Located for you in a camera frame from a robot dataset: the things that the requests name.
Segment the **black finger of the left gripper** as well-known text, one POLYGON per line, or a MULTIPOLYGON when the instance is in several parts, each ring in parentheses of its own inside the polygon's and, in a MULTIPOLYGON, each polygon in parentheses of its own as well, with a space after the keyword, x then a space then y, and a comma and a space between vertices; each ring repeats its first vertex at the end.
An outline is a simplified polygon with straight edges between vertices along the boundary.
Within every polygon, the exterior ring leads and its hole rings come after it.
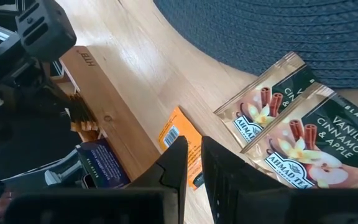
POLYGON ((50 94, 51 111, 51 132, 56 140, 63 142, 82 142, 79 134, 71 130, 70 108, 72 103, 68 95, 58 85, 47 85, 50 94))

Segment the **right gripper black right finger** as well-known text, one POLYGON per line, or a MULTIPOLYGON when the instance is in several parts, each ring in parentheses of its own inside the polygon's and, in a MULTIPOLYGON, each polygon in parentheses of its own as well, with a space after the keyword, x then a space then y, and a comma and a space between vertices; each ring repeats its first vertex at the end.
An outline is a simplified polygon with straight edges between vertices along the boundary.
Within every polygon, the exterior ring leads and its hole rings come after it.
POLYGON ((209 136, 202 137, 203 177, 215 223, 284 223, 277 198, 259 195, 284 185, 243 161, 209 136))

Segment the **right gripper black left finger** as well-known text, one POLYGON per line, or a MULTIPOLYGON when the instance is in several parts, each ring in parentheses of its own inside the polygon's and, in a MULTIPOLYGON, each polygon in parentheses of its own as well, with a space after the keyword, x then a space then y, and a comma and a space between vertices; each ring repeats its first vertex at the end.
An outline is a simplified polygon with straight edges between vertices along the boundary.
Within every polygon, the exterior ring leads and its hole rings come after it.
POLYGON ((141 176, 126 188, 131 200, 176 215, 184 214, 188 143, 179 136, 141 176))

